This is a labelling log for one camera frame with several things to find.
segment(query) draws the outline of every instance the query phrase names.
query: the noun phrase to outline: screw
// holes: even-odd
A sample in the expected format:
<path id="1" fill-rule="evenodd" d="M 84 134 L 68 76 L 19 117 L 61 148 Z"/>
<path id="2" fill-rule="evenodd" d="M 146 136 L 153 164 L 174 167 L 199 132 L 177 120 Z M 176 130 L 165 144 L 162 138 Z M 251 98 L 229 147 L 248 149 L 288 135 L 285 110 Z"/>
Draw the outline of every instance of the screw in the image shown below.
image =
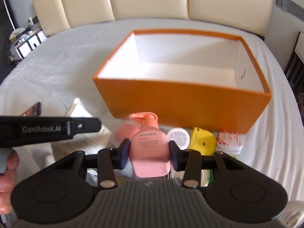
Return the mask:
<path id="1" fill-rule="evenodd" d="M 100 186 L 102 186 L 103 188 L 113 188 L 115 185 L 115 182 L 113 182 L 112 180 L 104 180 L 100 182 Z"/>
<path id="2" fill-rule="evenodd" d="M 199 185 L 199 182 L 195 181 L 195 180 L 186 180 L 184 182 L 184 186 L 188 187 L 188 188 L 196 188 Z"/>
<path id="3" fill-rule="evenodd" d="M 148 186 L 148 187 L 150 187 L 152 184 L 153 184 L 153 182 L 151 182 L 151 181 L 148 181 L 148 182 L 145 183 L 145 185 Z"/>

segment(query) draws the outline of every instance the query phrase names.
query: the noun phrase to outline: cable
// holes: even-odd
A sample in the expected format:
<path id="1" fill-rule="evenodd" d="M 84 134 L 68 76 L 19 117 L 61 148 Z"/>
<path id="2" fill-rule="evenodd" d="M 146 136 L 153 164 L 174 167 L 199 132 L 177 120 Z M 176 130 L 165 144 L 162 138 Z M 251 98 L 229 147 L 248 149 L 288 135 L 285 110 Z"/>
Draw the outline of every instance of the cable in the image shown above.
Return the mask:
<path id="1" fill-rule="evenodd" d="M 11 22 L 11 24 L 12 24 L 12 27 L 13 27 L 14 30 L 16 30 L 16 28 L 15 28 L 15 26 L 14 26 L 14 23 L 13 23 L 13 21 L 12 21 L 12 18 L 11 18 L 11 16 L 10 16 L 9 10 L 8 10 L 8 8 L 7 8 L 6 1 L 3 0 L 3 2 L 4 2 L 4 6 L 5 6 L 5 9 L 6 9 L 7 15 L 9 16 L 9 20 L 10 20 L 10 22 Z"/>

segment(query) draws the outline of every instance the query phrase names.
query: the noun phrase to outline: box rim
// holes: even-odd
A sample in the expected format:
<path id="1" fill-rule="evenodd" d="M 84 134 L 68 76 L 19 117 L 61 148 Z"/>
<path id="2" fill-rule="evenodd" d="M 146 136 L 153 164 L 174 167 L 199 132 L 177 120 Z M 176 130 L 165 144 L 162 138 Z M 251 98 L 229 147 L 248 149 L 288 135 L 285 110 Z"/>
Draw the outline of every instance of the box rim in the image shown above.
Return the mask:
<path id="1" fill-rule="evenodd" d="M 141 35 L 141 34 L 190 34 L 190 35 L 196 35 L 196 36 L 209 36 L 209 37 L 216 37 L 216 38 L 224 38 L 224 39 L 230 39 L 235 41 L 240 41 L 249 58 L 251 63 L 254 66 L 255 71 L 258 74 L 258 77 L 261 81 L 262 87 L 264 89 L 264 92 L 258 92 L 258 91 L 252 91 L 252 90 L 246 90 L 246 89 L 235 89 L 232 87 L 222 87 L 219 86 L 218 88 L 224 88 L 228 90 L 237 90 L 241 92 L 250 92 L 255 94 L 263 94 L 265 96 L 272 97 L 272 93 L 270 91 L 269 85 L 267 80 L 265 79 L 265 76 L 263 74 L 263 71 L 260 68 L 259 63 L 257 62 L 256 58 L 254 57 L 253 53 L 250 50 L 250 47 L 246 43 L 246 41 L 241 37 L 240 35 L 234 35 L 234 34 L 228 34 L 228 33 L 222 33 L 222 32 L 214 32 L 214 31 L 206 31 L 206 30 L 193 30 L 193 29 L 168 29 L 168 28 L 158 28 L 158 29 L 143 29 L 143 30 L 132 30 L 120 43 L 116 48 L 111 52 L 111 54 L 104 60 L 104 62 L 101 64 L 101 66 L 98 68 L 98 70 L 93 75 L 92 79 L 95 81 L 101 80 L 98 78 L 98 74 L 100 71 L 104 68 L 106 63 L 113 57 L 113 55 L 119 50 L 119 48 L 126 42 L 126 40 L 131 35 Z M 168 83 L 168 81 L 156 81 L 156 80 L 132 80 L 132 81 L 150 81 L 150 82 L 162 82 L 162 83 Z M 197 85 L 197 86 L 206 86 L 206 87 L 217 87 L 216 85 L 209 85 L 209 84 L 197 84 L 197 83 L 186 83 L 186 82 L 177 82 L 177 81 L 170 81 L 171 83 L 183 83 L 183 84 L 191 84 L 191 85 Z"/>

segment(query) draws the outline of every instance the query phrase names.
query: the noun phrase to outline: gray ribbed grip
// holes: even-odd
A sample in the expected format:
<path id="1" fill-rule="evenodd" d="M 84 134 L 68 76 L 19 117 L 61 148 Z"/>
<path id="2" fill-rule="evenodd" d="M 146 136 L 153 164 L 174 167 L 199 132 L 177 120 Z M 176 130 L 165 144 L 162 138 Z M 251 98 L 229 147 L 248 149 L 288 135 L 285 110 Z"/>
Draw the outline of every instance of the gray ribbed grip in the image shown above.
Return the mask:
<path id="1" fill-rule="evenodd" d="M 38 228 L 41 224 L 19 221 L 14 228 Z M 45 228 L 284 228 L 278 220 L 244 224 L 228 220 L 212 210 L 198 190 L 180 187 L 175 180 L 129 180 L 122 187 L 102 190 L 93 204 L 70 221 Z"/>

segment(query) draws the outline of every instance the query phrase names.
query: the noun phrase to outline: bottle label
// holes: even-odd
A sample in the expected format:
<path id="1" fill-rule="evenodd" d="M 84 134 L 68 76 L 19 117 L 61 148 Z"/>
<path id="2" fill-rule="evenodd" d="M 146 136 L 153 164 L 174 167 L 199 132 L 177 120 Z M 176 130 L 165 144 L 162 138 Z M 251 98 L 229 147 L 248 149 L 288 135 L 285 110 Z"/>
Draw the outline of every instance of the bottle label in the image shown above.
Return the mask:
<path id="1" fill-rule="evenodd" d="M 140 134 L 138 139 L 138 145 L 142 148 L 149 148 L 155 147 L 158 145 L 159 140 L 154 138 L 156 133 L 147 133 L 147 134 Z"/>

